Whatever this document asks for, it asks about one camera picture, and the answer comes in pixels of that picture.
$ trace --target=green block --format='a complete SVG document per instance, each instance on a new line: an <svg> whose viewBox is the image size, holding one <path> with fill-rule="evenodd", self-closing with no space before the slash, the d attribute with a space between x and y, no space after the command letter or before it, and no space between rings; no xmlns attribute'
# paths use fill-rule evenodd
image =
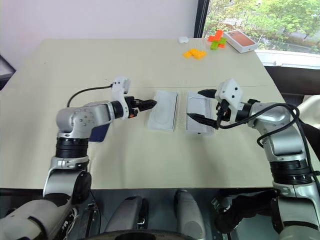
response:
<svg viewBox="0 0 320 240"><path fill-rule="evenodd" d="M216 50L216 49L218 48L218 44L219 44L219 42L213 41L212 44L211 44L211 46L210 46L210 49Z"/></svg>
<svg viewBox="0 0 320 240"><path fill-rule="evenodd" d="M220 39L220 41L218 41L219 44L226 44L227 43L227 39L225 37L222 37Z"/></svg>

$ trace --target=window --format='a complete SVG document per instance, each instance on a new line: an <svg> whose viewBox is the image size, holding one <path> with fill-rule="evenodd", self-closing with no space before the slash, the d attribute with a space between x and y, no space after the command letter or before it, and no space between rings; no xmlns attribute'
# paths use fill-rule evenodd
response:
<svg viewBox="0 0 320 240"><path fill-rule="evenodd" d="M320 55L320 0L210 0L203 37L217 29L239 29L260 50Z"/></svg>

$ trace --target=beige tabletop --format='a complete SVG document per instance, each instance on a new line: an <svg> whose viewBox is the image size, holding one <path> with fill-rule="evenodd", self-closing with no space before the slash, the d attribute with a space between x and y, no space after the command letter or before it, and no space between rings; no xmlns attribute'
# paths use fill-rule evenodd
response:
<svg viewBox="0 0 320 240"><path fill-rule="evenodd" d="M191 48L207 56L184 58ZM284 101L254 52L239 54L229 45L210 50L204 39L47 39L0 93L0 188L42 189L55 154L57 112L73 93L120 75L131 79L128 95L139 99L152 99L157 90L178 92L174 132L148 129L150 111L115 120L104 142L89 144L93 189L272 185L258 131L246 125L212 136L185 131L188 91L229 78L243 87L243 100ZM103 100L112 100L109 89L83 93L71 105Z"/></svg>

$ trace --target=green foliage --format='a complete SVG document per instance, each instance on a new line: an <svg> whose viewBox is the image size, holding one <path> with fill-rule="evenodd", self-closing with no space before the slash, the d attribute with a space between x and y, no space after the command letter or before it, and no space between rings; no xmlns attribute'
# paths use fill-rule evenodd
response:
<svg viewBox="0 0 320 240"><path fill-rule="evenodd" d="M211 0L203 35L217 29L240 29L257 41L264 36L276 47L259 42L259 48L285 50L292 33L306 34L306 39L320 31L320 0L234 0L233 5L229 0ZM319 48L311 51L318 53Z"/></svg>

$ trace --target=white wall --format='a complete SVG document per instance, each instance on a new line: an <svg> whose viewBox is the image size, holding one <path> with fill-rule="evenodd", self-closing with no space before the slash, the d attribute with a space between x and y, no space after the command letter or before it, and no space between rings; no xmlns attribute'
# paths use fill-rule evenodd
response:
<svg viewBox="0 0 320 240"><path fill-rule="evenodd" d="M193 37L198 0L1 0L0 54L16 69L45 38Z"/></svg>

